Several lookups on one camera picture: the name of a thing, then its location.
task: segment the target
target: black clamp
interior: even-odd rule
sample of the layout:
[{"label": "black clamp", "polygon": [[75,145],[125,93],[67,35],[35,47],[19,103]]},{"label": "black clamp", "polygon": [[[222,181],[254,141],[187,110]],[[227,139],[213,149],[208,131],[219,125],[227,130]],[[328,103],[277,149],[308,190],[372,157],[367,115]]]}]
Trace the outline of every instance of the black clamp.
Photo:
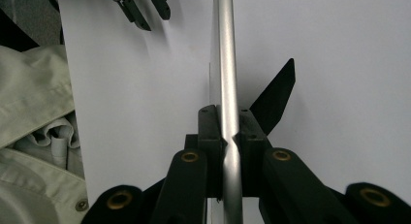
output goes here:
[{"label": "black clamp", "polygon": [[[140,12],[134,0],[112,0],[120,6],[130,22],[134,22],[142,30],[151,31],[150,26]],[[163,20],[170,19],[171,10],[167,0],[151,0]]]}]

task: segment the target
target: white surface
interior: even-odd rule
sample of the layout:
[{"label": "white surface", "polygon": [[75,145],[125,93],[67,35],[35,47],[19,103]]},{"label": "white surface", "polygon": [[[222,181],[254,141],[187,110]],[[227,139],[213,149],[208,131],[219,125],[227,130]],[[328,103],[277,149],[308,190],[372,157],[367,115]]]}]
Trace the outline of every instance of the white surface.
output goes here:
[{"label": "white surface", "polygon": [[[197,133],[211,1],[169,0],[170,21],[138,2],[153,29],[143,32],[110,0],[59,0],[91,202],[117,184],[145,189]],[[411,204],[409,0],[234,1],[242,106],[296,60],[272,144],[338,191],[368,181]]]}]

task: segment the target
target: brass ring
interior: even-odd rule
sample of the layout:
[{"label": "brass ring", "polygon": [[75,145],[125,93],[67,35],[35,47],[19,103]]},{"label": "brass ring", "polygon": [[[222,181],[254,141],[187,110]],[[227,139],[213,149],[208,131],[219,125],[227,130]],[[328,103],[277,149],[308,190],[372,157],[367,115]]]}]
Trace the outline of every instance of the brass ring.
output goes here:
[{"label": "brass ring", "polygon": [[187,163],[196,162],[199,159],[199,155],[195,152],[186,152],[181,155],[181,160]]},{"label": "brass ring", "polygon": [[360,190],[360,194],[366,201],[377,207],[385,208],[391,204],[390,199],[386,195],[372,188],[363,188]]},{"label": "brass ring", "polygon": [[274,157],[274,159],[276,160],[280,160],[280,161],[288,161],[291,159],[291,155],[284,151],[284,150],[277,150],[272,154],[272,157]]},{"label": "brass ring", "polygon": [[117,191],[107,200],[107,207],[110,209],[122,209],[127,207],[133,200],[133,195],[127,190]]}]

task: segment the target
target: metal button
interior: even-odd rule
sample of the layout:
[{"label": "metal button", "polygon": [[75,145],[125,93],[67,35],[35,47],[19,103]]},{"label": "metal button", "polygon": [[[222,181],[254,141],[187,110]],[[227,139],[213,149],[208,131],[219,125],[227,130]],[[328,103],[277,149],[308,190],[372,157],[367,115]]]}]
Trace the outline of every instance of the metal button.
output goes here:
[{"label": "metal button", "polygon": [[85,211],[88,209],[88,200],[81,199],[76,203],[76,210],[77,211]]}]

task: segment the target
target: gray carpet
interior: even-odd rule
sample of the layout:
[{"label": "gray carpet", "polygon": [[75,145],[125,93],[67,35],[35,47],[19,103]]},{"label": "gray carpet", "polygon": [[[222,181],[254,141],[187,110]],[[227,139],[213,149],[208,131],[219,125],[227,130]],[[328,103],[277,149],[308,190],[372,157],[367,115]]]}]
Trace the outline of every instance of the gray carpet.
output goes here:
[{"label": "gray carpet", "polygon": [[0,9],[40,46],[60,44],[60,14],[48,0],[0,0]]}]

